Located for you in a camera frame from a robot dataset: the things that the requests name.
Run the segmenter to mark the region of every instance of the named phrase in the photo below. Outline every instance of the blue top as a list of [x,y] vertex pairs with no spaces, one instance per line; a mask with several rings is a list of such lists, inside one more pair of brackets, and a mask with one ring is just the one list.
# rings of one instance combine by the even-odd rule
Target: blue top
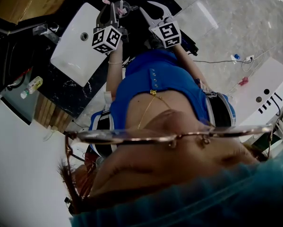
[[192,76],[183,68],[171,52],[149,50],[137,56],[128,66],[126,77],[120,83],[110,112],[115,129],[124,129],[129,103],[139,93],[151,90],[176,90],[189,100],[198,120],[209,121],[206,96]]

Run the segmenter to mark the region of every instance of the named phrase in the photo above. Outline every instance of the blue fabric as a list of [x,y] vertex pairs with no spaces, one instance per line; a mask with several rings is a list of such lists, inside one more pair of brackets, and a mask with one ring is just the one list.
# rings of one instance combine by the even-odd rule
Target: blue fabric
[[283,225],[283,152],[266,163],[240,164],[210,178],[195,179],[71,219],[72,227],[272,226],[271,223]]
[[191,75],[179,67],[175,55],[165,50],[150,50],[130,63],[117,89],[116,100],[110,107],[115,129],[125,128],[129,102],[135,95],[169,89],[187,97],[198,120],[209,121],[205,94]]

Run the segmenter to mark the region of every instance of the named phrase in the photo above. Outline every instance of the drain hole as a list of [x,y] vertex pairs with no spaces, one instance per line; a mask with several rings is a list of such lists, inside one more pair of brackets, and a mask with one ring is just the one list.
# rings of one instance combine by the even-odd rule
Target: drain hole
[[257,103],[261,103],[261,102],[262,102],[262,98],[261,98],[260,96],[257,97],[257,98],[256,98],[256,102],[257,102]]
[[86,41],[86,40],[88,39],[88,37],[89,37],[89,35],[88,35],[87,33],[82,33],[82,34],[80,35],[80,39],[81,39],[82,41]]

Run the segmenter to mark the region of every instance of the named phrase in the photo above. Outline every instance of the bracelet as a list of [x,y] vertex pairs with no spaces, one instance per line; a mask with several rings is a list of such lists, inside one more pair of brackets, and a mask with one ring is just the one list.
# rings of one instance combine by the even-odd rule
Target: bracelet
[[121,61],[121,62],[110,62],[110,61],[108,61],[108,63],[111,64],[111,65],[116,65],[116,64],[122,64],[123,61]]

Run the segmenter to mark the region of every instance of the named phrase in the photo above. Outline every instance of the marble floor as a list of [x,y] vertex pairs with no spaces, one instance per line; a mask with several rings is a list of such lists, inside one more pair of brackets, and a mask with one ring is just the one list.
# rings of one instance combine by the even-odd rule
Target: marble floor
[[[176,0],[182,11],[176,19],[182,31],[196,42],[199,61],[242,60],[251,55],[253,68],[270,56],[283,64],[283,0]],[[210,87],[227,94],[243,77],[251,75],[249,65],[233,62],[197,63]],[[103,90],[90,102],[76,123],[90,125],[90,115],[103,108]],[[71,124],[68,130],[79,130]]]

